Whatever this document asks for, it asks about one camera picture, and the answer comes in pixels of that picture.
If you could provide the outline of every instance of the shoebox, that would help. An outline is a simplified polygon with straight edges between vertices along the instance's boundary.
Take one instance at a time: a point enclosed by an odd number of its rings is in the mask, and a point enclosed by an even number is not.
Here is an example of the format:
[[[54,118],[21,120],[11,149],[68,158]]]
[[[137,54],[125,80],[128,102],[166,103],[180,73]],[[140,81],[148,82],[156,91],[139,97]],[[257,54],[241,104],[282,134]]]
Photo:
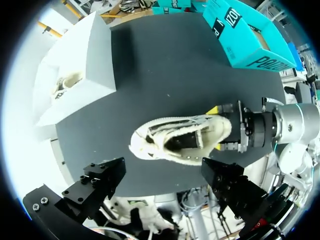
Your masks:
[[[94,12],[59,38],[38,66],[33,121],[57,124],[115,91],[111,30]]]
[[[162,7],[162,6],[159,6],[158,2],[155,2],[154,5],[152,6],[152,11],[154,15],[183,13],[185,9],[186,9],[185,7],[178,7],[178,8]]]
[[[203,17],[232,67],[280,72],[296,66],[276,26],[252,7],[237,0],[209,0]]]
[[[191,0],[157,0],[160,7],[165,8],[189,8],[191,7]]]
[[[192,12],[196,13],[203,13],[207,7],[207,1],[206,0],[192,0],[191,1],[191,7]]]

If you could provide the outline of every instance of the white box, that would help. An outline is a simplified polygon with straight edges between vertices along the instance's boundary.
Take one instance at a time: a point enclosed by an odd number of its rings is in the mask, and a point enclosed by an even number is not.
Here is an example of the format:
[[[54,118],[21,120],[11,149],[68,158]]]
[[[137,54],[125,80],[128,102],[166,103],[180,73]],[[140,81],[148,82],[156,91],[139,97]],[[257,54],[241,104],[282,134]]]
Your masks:
[[[52,102],[57,80],[75,73],[80,73],[82,80]],[[115,91],[111,30],[93,12],[66,32],[42,59],[34,83],[34,121],[37,126],[56,124]]]

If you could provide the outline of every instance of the robotic arm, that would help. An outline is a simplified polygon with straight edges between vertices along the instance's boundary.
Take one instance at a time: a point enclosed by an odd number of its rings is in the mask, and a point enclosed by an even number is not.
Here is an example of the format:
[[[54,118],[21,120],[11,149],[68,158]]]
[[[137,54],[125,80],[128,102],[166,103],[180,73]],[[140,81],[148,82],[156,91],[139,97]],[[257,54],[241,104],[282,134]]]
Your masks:
[[[266,112],[268,102],[279,105]],[[243,153],[248,147],[261,148],[271,143],[284,174],[310,167],[312,162],[302,159],[310,141],[320,137],[320,111],[310,103],[280,104],[264,97],[262,112],[251,112],[240,101],[218,106],[217,113],[228,118],[233,127],[230,136],[220,144],[220,150]]]

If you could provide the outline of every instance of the blue cardboard box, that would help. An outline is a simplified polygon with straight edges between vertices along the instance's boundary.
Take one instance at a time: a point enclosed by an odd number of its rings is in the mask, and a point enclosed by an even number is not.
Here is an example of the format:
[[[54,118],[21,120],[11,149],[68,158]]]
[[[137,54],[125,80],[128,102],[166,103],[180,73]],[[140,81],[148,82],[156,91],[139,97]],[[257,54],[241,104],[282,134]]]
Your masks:
[[[206,1],[191,1],[191,5],[194,7],[196,13],[203,13],[207,7]]]
[[[203,17],[232,67],[281,72],[296,66],[279,30],[252,7],[237,0],[209,0]]]
[[[159,6],[157,2],[154,3],[152,6],[153,14],[176,14],[176,13],[183,13],[185,11],[185,8],[172,8],[172,7],[163,7]]]
[[[189,8],[191,7],[191,0],[157,0],[160,7],[165,8]]]

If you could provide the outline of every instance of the shoe insole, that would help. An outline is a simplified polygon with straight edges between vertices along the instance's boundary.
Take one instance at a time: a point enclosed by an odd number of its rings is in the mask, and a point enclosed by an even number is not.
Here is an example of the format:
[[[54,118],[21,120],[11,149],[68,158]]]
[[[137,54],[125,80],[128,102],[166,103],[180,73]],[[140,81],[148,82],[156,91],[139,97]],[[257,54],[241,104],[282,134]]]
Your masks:
[[[175,136],[167,141],[164,147],[172,152],[181,149],[196,149],[199,147],[197,133],[191,132],[181,136]]]

